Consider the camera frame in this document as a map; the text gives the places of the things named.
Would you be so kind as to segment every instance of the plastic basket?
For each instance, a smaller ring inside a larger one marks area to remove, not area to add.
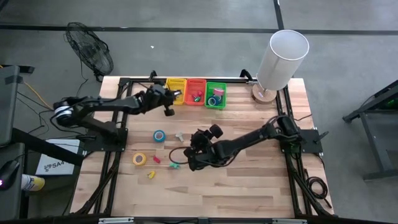
[[[224,95],[223,95],[223,100],[221,101],[221,103],[217,106],[210,106],[207,103],[207,99],[211,96],[213,96],[213,90],[215,88],[220,88],[224,90]],[[205,95],[205,106],[207,108],[215,108],[215,109],[224,109],[226,106],[226,83],[213,83],[213,82],[208,82],[206,84],[206,95]]]
[[[182,105],[184,103],[185,85],[187,85],[187,80],[184,78],[166,79],[166,86],[169,90],[181,90],[182,92],[182,94],[174,100],[175,105]]]
[[[192,95],[198,96],[199,91],[201,91],[203,95],[201,96],[199,102],[195,102]],[[188,105],[203,106],[205,104],[205,92],[206,80],[188,79],[187,87],[185,87],[184,103]]]

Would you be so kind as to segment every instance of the red basket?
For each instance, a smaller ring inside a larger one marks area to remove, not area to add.
[[[202,96],[199,102],[193,100],[192,95],[198,96],[198,92],[202,92]],[[184,102],[188,105],[203,106],[205,104],[206,94],[206,80],[199,79],[188,79],[185,87],[185,98]]]

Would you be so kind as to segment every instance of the wooden table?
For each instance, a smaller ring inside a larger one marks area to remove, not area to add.
[[[114,98],[119,78],[105,77],[100,95]],[[137,116],[129,115],[129,137],[126,151],[121,157],[112,216],[294,217],[286,163],[275,140],[264,141],[241,151],[228,167],[206,167],[195,172],[187,165],[182,165],[179,170],[169,168],[170,150],[189,146],[190,135],[197,129],[204,130],[212,124],[218,124],[224,132],[220,139],[234,139],[260,128],[269,118],[277,115],[276,103],[255,103],[250,96],[251,88],[247,84],[228,84],[224,110],[174,105],[175,115],[171,117],[164,116],[163,108]],[[141,90],[143,87],[140,85],[133,86],[133,94]],[[289,92],[295,118],[309,115],[311,111],[303,79],[291,79]],[[95,118],[102,121],[110,121],[111,117],[110,112],[95,114]],[[313,128],[311,117],[297,124],[303,129]],[[152,135],[158,129],[165,131],[165,142],[154,142]],[[178,132],[183,133],[184,142],[175,137]],[[138,167],[132,163],[132,156],[137,152],[147,156],[144,166]],[[152,156],[158,157],[161,164],[155,163]],[[98,186],[103,157],[104,153],[95,152],[84,160],[71,212],[81,208]],[[173,159],[186,160],[182,151],[176,151]],[[320,177],[326,182],[319,158],[303,154],[302,159],[310,176]],[[148,179],[147,174],[152,170],[156,175]],[[296,188],[300,208],[304,212],[302,192],[297,184]],[[107,189],[104,192],[104,195],[108,195]],[[333,213],[324,201],[320,203]]]

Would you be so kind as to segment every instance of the yellow basket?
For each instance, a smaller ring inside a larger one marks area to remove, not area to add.
[[[184,78],[168,78],[166,79],[166,87],[169,90],[181,90],[182,94],[175,99],[175,105],[182,105],[184,103],[185,86],[187,80]]]

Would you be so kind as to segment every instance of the concrete floor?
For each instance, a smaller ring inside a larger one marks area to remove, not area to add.
[[[287,29],[398,29],[398,2],[393,0],[280,0],[280,5]],[[11,0],[0,12],[0,22],[65,25],[70,21],[90,26],[277,27],[271,0]],[[112,75],[148,75],[156,70],[161,75],[226,77],[238,76],[242,68],[255,73],[271,36],[97,34],[111,49],[115,64]],[[315,125],[330,132],[323,140],[323,149],[335,212],[347,218],[396,222],[398,179],[363,182],[362,175],[377,171],[376,161],[361,123],[345,124],[341,117],[397,79],[398,39],[350,35],[307,38],[310,53],[295,77],[305,79]],[[63,40],[63,32],[0,30],[0,62],[36,67],[25,80],[51,103],[75,95],[82,82],[79,60]],[[83,74],[90,81],[80,95],[97,95],[100,84],[88,68],[83,68]],[[20,91],[34,97],[25,86],[20,86]],[[36,105],[32,107],[41,111]],[[15,127],[28,131],[38,123],[33,112],[17,110]],[[67,135],[50,127],[41,137]],[[32,215],[59,215],[69,195],[70,189],[42,195]]]

